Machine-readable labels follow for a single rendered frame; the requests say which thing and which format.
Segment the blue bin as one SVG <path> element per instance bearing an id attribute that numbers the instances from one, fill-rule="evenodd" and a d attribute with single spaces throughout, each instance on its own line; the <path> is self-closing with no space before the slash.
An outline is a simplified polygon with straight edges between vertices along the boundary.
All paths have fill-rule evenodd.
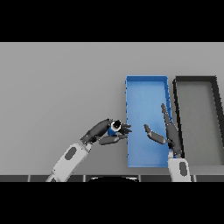
<path id="1" fill-rule="evenodd" d="M 144 125 L 166 137 L 161 104 L 172 120 L 170 89 L 166 75 L 127 75 L 126 123 L 131 126 L 128 136 L 128 167 L 167 168 L 169 148 L 147 137 Z"/>

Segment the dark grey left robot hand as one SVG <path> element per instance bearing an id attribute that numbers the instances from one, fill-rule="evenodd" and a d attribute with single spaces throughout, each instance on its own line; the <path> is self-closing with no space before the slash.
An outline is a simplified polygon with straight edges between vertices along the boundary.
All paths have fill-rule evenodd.
<path id="1" fill-rule="evenodd" d="M 121 129 L 114 135 L 108 135 L 108 129 L 110 123 L 114 119 L 107 118 L 103 121 L 98 122 L 93 128 L 87 131 L 87 133 L 80 138 L 80 141 L 84 144 L 94 144 L 96 141 L 99 145 L 115 144 L 122 139 L 126 139 L 128 134 L 131 132 L 131 126 L 126 123 L 122 123 Z"/>

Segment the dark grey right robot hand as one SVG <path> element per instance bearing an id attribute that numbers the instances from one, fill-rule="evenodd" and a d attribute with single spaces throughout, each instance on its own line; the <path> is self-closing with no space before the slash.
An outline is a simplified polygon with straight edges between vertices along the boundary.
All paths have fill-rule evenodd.
<path id="1" fill-rule="evenodd" d="M 168 148 L 173 152 L 173 155 L 176 157 L 182 156 L 182 148 L 181 142 L 179 139 L 179 132 L 174 125 L 174 123 L 170 120 L 168 112 L 166 110 L 166 106 L 161 104 L 162 114 L 164 116 L 164 126 L 166 131 L 166 136 L 161 136 L 160 134 L 151 130 L 151 128 L 145 124 L 144 129 L 147 134 L 147 137 L 159 144 L 168 144 Z"/>

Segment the dark grey bin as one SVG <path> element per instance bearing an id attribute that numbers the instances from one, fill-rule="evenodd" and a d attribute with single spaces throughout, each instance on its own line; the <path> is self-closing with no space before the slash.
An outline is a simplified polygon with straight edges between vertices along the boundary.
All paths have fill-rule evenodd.
<path id="1" fill-rule="evenodd" d="M 189 165 L 224 165 L 224 114 L 216 76 L 172 82 L 182 151 Z"/>

